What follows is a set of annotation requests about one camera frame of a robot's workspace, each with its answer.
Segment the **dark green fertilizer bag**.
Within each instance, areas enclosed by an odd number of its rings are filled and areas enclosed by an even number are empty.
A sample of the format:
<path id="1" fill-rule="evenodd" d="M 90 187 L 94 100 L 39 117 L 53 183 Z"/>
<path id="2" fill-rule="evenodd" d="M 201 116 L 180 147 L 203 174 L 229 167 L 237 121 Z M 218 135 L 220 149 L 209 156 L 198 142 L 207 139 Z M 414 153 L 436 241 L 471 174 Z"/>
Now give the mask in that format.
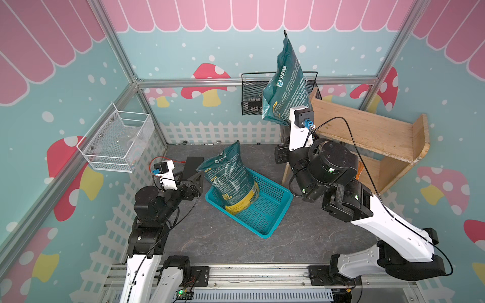
<path id="1" fill-rule="evenodd" d="M 293 46 L 285 36 L 283 49 L 277 57 L 277 71 L 263 89 L 262 119 L 289 126 L 291 108 L 311 107 L 307 84 Z"/>
<path id="2" fill-rule="evenodd" d="M 204 173 L 222 199 L 225 210 L 232 215 L 247 209 L 259 198 L 258 183 L 242 162 L 239 141 L 203 161 L 197 171 Z"/>

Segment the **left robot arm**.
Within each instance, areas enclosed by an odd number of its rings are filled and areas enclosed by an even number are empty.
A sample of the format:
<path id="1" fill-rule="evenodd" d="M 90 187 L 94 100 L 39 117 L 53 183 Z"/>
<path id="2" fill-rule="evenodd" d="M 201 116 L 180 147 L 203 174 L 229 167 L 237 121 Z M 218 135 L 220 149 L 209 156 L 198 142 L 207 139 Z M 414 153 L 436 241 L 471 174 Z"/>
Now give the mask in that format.
<path id="1" fill-rule="evenodd" d="M 128 239 L 126 276 L 121 302 L 176 302 L 191 299 L 192 287 L 201 277 L 192 270 L 189 257 L 162 258 L 170 231 L 181 223 L 169 223 L 182 201 L 197 202 L 203 193 L 202 172 L 174 189 L 145 186 L 135 195 L 136 217 Z"/>

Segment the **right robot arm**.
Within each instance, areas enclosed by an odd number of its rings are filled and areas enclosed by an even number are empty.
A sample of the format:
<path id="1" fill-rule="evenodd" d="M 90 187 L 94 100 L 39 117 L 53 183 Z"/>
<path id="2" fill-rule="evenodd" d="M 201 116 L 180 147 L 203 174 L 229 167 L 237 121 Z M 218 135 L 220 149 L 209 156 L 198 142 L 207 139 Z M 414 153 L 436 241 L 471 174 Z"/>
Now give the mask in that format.
<path id="1" fill-rule="evenodd" d="M 405 281 L 445 276 L 445 257 L 438 256 L 437 232 L 419 229 L 389 210 L 380 198 L 356 179 L 358 156 L 345 146 L 319 139 L 311 147 L 275 149 L 277 164 L 287 163 L 306 202 L 322 201 L 332 217 L 374 234 L 378 241 L 352 254 L 334 254 L 328 274 L 354 279 L 386 273 Z"/>

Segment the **orange snack bag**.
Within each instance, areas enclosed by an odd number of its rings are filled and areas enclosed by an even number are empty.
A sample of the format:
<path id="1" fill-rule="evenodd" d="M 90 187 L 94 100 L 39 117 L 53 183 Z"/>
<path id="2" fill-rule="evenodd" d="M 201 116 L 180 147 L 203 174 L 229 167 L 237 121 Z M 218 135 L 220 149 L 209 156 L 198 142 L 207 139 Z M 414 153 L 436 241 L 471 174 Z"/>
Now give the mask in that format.
<path id="1" fill-rule="evenodd" d="M 357 174 L 356 174 L 356 177 L 355 177 L 356 180 L 359 180 L 360 175 L 361 175 L 363 170 L 364 170 L 364 165 L 361 161 L 359 161 L 358 166 L 357 166 Z"/>

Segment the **wooden shelf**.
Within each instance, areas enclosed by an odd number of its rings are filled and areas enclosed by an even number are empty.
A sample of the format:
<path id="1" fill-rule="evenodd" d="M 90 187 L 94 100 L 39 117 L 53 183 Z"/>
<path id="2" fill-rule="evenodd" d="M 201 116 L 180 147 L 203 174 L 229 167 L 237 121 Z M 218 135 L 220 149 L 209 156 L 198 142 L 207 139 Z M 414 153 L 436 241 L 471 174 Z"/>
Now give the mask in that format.
<path id="1" fill-rule="evenodd" d="M 426 114 L 411 124 L 323 101 L 317 98 L 317 93 L 316 87 L 310 94 L 317 122 L 344 117 L 358 147 L 384 156 L 381 160 L 363 157 L 370 175 L 362 173 L 359 180 L 368 188 L 372 188 L 370 180 L 373 180 L 377 192 L 385 193 L 429 152 Z"/>

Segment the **teal plastic basket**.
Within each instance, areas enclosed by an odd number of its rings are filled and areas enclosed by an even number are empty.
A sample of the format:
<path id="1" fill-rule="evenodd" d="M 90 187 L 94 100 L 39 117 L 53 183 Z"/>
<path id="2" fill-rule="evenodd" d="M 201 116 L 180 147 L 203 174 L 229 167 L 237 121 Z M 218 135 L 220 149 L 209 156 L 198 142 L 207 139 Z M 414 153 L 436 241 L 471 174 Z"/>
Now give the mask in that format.
<path id="1" fill-rule="evenodd" d="M 211 187 L 205 195 L 206 201 L 213 207 L 232 218 L 234 221 L 256 234 L 262 239 L 271 237 L 287 213 L 293 194 L 285 187 L 277 184 L 265 176 L 253 171 L 248 171 L 259 186 L 259 198 L 247 209 L 232 215 L 226 211 L 221 197 L 214 187 Z"/>

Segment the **green circuit board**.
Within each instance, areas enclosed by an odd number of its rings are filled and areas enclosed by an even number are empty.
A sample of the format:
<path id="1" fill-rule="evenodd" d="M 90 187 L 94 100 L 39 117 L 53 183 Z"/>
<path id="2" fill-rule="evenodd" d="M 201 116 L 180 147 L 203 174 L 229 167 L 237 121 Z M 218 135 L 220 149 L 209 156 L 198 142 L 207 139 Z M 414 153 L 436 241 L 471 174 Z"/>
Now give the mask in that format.
<path id="1" fill-rule="evenodd" d="M 178 290 L 176 292 L 176 296 L 174 298 L 174 302 L 176 301 L 189 301 L 194 298 L 194 292 L 188 289 Z"/>

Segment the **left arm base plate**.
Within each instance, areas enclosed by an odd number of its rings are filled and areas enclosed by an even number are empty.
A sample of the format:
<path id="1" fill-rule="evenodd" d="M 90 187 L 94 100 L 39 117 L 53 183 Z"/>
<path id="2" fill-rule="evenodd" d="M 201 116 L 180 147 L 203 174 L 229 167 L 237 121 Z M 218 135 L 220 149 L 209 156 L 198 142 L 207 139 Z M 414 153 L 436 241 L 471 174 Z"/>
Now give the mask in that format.
<path id="1" fill-rule="evenodd" d="M 207 287 L 210 276 L 209 266 L 192 266 L 191 275 L 187 282 L 182 284 L 185 288 L 190 287 Z"/>

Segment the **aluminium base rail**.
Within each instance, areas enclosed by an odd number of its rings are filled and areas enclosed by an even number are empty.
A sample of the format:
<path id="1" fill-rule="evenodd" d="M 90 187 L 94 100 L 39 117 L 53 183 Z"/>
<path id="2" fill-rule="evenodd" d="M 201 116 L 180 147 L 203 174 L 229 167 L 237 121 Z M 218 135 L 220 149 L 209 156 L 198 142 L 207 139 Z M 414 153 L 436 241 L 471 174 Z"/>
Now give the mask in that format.
<path id="1" fill-rule="evenodd" d="M 192 287 L 194 298 L 176 302 L 424 302 L 418 284 L 384 274 L 360 276 L 361 285 L 312 286 L 307 264 L 209 266 L 207 287 Z M 115 266 L 101 287 L 99 302 L 121 302 L 126 266 Z"/>

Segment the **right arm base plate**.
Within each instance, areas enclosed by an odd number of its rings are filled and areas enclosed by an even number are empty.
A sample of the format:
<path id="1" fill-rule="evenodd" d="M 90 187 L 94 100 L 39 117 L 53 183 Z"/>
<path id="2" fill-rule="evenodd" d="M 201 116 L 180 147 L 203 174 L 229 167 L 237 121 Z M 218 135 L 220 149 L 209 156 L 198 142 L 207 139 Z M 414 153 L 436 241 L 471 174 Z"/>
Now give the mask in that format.
<path id="1" fill-rule="evenodd" d="M 312 286 L 344 286 L 350 289 L 361 285 L 361 278 L 349 279 L 339 273 L 331 273 L 328 265 L 309 265 L 309 280 Z"/>

